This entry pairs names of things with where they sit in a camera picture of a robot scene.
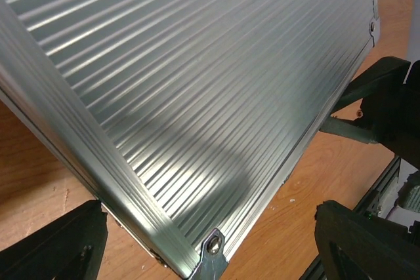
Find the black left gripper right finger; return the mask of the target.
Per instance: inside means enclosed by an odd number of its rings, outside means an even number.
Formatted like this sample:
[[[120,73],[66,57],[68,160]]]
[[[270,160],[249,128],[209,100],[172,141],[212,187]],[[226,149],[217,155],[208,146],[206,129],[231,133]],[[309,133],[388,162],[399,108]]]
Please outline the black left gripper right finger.
[[[314,236],[327,279],[418,279],[419,222],[410,228],[358,214],[336,201],[317,206]]]

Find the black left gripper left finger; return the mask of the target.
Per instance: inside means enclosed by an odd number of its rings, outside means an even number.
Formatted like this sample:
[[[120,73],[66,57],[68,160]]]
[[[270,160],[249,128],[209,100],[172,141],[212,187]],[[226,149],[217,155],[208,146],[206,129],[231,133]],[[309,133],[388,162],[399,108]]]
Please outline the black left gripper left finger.
[[[1,251],[2,279],[96,279],[107,214],[90,200]]]

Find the aluminium poker set case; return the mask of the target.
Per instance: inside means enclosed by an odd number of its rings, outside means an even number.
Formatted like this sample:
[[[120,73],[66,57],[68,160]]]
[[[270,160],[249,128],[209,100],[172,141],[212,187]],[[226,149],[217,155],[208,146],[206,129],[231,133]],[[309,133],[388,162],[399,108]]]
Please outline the aluminium poker set case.
[[[1,0],[1,99],[181,277],[228,262],[374,47],[378,0]]]

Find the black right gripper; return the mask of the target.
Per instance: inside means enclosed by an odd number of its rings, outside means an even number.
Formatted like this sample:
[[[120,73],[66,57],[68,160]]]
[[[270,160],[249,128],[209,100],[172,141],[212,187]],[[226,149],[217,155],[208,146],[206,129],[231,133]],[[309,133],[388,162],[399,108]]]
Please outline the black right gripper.
[[[384,147],[419,168],[419,61],[386,56],[350,82],[337,103],[341,110],[362,99],[355,121],[328,117],[320,131]]]

